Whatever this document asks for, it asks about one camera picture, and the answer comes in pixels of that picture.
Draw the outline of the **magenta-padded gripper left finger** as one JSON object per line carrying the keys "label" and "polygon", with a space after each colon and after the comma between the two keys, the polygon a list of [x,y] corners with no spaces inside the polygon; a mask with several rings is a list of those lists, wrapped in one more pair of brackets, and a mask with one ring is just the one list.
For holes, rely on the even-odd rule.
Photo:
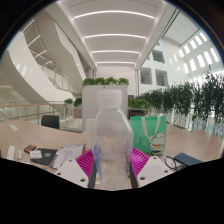
{"label": "magenta-padded gripper left finger", "polygon": [[96,182],[96,166],[91,150],[86,151],[76,159],[68,159],[55,172],[65,180],[84,188],[93,189]]}

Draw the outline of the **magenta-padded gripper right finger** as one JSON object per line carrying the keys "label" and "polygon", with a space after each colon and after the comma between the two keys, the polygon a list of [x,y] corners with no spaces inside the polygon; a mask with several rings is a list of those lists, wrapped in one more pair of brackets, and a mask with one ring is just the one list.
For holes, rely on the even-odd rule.
{"label": "magenta-padded gripper right finger", "polygon": [[171,174],[171,170],[158,156],[148,156],[133,148],[130,156],[130,181],[133,188],[140,188]]}

